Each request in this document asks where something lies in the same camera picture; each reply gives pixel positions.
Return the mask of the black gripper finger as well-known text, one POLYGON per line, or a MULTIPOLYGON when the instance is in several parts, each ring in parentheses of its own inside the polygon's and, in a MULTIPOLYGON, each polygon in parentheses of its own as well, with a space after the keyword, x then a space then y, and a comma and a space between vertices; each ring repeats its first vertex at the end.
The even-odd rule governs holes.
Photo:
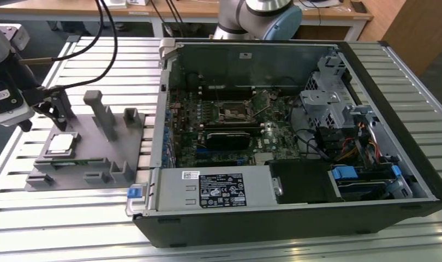
POLYGON ((32 106, 32 109, 35 110, 36 113, 44 115, 46 117, 48 117, 55 126, 59 128, 59 130, 67 130, 67 125, 68 122, 66 121, 59 121, 58 119, 54 118, 50 109, 51 108, 51 101, 48 99, 48 95, 47 95, 47 88, 44 87, 39 87, 35 89, 30 89, 27 91, 24 91, 23 95, 26 98, 26 101, 28 103, 30 106, 32 106))
POLYGON ((47 90, 48 99, 51 101, 50 112, 55 119, 66 121, 75 118, 75 113, 71 108, 71 102, 64 89, 59 87, 47 90))

